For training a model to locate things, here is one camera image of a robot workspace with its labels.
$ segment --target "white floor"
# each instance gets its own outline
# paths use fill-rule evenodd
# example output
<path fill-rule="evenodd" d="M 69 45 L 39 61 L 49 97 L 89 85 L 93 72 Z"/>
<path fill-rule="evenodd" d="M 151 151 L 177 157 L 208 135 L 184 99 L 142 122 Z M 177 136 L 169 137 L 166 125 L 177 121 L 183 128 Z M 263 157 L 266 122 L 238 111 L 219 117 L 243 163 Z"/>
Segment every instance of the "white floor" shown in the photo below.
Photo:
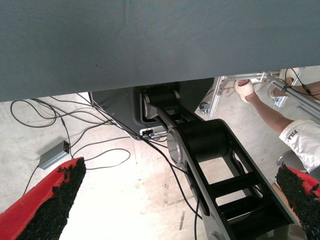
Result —
<path fill-rule="evenodd" d="M 315 82 L 320 74 L 319 67 L 304 68 L 301 80 Z M 265 86 L 258 95 L 267 104 L 272 105 Z M 269 129 L 260 119 L 253 107 L 243 103 L 236 93 L 224 92 L 215 117 L 225 120 L 239 138 L 248 153 L 257 163 L 270 183 L 275 180 L 278 167 L 277 158 L 289 148 L 278 139 L 278 135 Z M 58 96 L 60 100 L 83 100 L 75 95 Z M 42 98 L 70 112 L 81 106 L 75 103 L 56 102 L 51 98 Z M 55 144 L 67 140 L 65 129 L 60 120 L 47 128 L 29 128 L 18 123 L 10 114 L 10 102 L 0 105 L 0 212 L 5 211 L 18 200 L 28 179 L 39 163 L 39 157 Z M 308 119 L 295 108 L 296 102 L 290 99 L 285 108 L 280 109 L 286 117 Z M 23 122 L 43 125 L 43 121 L 33 109 L 25 103 L 14 105 L 14 113 Z M 95 121 L 93 116 L 79 113 L 87 120 Z M 65 117 L 65 123 L 74 142 L 88 123 L 72 117 Z M 126 133 L 114 126 L 101 126 L 89 130 L 73 149 L 83 145 L 116 137 Z M 130 138 L 93 145 L 83 149 L 77 157 L 93 157 L 108 149 L 124 148 L 131 157 L 120 166 L 106 169 L 88 170 L 70 211 L 68 224 L 63 230 L 61 240 L 69 239 L 194 239 L 194 214 L 183 201 L 174 176 L 163 157 L 145 143 Z M 128 153 L 116 150 L 88 161 L 88 168 L 112 166 L 120 163 Z M 206 163 L 203 166 L 213 181 L 227 178 L 227 170 L 219 170 L 220 163 Z M 37 169 L 30 187 L 57 167 Z M 187 198 L 196 206 L 189 185 L 184 176 L 177 172 Z M 204 225 L 198 221 L 198 239 L 206 239 Z"/>

